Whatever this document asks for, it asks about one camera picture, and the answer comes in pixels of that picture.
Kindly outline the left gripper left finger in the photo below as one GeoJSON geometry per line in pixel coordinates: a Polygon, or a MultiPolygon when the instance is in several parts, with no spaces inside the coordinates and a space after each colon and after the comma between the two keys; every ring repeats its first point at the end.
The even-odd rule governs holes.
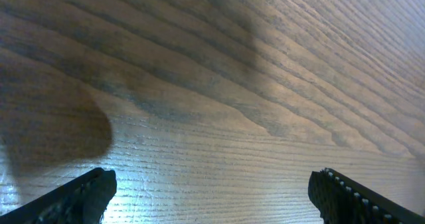
{"type": "Polygon", "coordinates": [[[99,224],[116,194],[116,173],[95,168],[1,216],[10,224],[99,224]]]}

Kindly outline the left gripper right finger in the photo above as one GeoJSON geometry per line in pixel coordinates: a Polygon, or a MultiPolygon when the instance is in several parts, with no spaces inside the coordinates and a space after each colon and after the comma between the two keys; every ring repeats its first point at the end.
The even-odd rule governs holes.
{"type": "Polygon", "coordinates": [[[331,168],[313,171],[308,197],[325,224],[424,224],[424,217],[331,168]]]}

